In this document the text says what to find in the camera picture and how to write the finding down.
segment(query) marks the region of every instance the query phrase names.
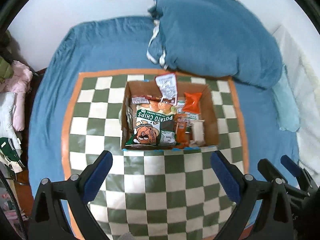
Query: screw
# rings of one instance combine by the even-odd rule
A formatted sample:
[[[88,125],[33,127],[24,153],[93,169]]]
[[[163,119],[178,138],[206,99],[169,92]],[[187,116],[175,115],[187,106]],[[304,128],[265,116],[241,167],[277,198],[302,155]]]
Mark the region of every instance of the screw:
[[[75,180],[79,179],[79,175],[78,174],[73,174],[73,175],[71,175],[70,179],[72,181],[75,181]]]
[[[244,176],[244,178],[245,178],[246,180],[248,180],[248,181],[253,180],[253,176],[252,176],[251,174],[246,174],[246,175]]]
[[[276,178],[276,183],[277,184],[282,184],[282,180],[280,178]]]
[[[44,178],[44,179],[41,180],[41,184],[45,185],[45,184],[48,183],[48,181],[49,181],[49,180],[48,180],[47,178]]]

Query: white wall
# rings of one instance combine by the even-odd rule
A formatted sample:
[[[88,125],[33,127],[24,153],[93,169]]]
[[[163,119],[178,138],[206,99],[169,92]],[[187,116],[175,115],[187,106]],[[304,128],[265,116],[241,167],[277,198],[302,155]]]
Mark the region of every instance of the white wall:
[[[320,77],[320,36],[294,0],[239,0],[270,31],[289,29]],[[146,15],[153,0],[30,0],[9,30],[18,52],[34,70],[46,68],[69,28],[84,21]]]

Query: snack food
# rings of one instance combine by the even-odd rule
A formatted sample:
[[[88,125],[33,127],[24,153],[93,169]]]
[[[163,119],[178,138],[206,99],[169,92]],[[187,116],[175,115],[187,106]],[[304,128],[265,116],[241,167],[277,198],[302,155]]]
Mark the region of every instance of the snack food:
[[[148,103],[148,104],[140,104],[142,107],[144,107],[144,108],[150,108],[150,103]]]
[[[134,133],[126,146],[141,144],[153,146],[176,145],[173,114],[165,115],[137,107],[137,122]]]
[[[162,110],[164,112],[164,114],[169,114],[171,112],[171,104],[167,104],[167,103],[158,103],[158,109]]]
[[[169,73],[156,76],[155,81],[162,94],[161,103],[176,105],[178,101],[176,74]]]
[[[186,135],[187,131],[187,115],[186,114],[176,114],[174,116],[175,125],[176,125],[176,141],[179,143],[179,147],[184,148],[189,146],[189,138],[188,135]]]
[[[199,101],[202,96],[202,93],[184,93],[184,96],[186,98],[185,106],[182,108],[182,111],[194,113],[194,114],[200,114],[200,108],[199,108]]]
[[[178,114],[186,114],[186,122],[187,122],[187,130],[186,133],[190,133],[192,120],[199,120],[199,114],[193,114],[189,112],[184,112],[182,109],[185,106],[185,102],[182,100],[178,100],[178,104],[175,107],[175,110]]]
[[[158,112],[160,110],[158,104],[159,103],[156,101],[150,101],[150,110],[153,112]]]
[[[131,98],[131,102],[135,105],[138,104],[149,104],[149,100],[146,99],[145,97],[132,97]]]
[[[150,101],[156,101],[156,102],[161,102],[162,97],[156,97],[153,95],[144,95],[144,98],[146,100],[150,100]]]
[[[203,123],[204,120],[191,121],[193,141],[190,142],[190,144],[192,144],[193,146],[200,147],[205,145]]]

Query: pink jacket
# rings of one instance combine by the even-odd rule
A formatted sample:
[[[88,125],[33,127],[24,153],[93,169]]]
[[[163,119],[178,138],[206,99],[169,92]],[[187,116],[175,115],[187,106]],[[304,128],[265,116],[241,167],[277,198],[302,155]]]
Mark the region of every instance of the pink jacket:
[[[24,101],[26,92],[30,89],[32,72],[29,67],[19,61],[14,61],[12,68],[14,71],[13,77],[0,84],[0,91],[16,94],[16,109],[13,114],[12,125],[16,131],[22,131],[24,129]]]

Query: orange bag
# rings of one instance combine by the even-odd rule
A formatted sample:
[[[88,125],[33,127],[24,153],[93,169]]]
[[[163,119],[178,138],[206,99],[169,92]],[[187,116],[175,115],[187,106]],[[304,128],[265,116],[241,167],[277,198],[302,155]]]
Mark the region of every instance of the orange bag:
[[[202,93],[189,94],[185,92],[184,96],[186,98],[186,104],[182,108],[182,111],[193,114],[200,114],[199,101]]]
[[[187,122],[186,114],[176,114],[174,116],[175,125],[176,125],[176,142],[180,145],[176,148],[184,148],[189,146],[189,141],[186,138]]]

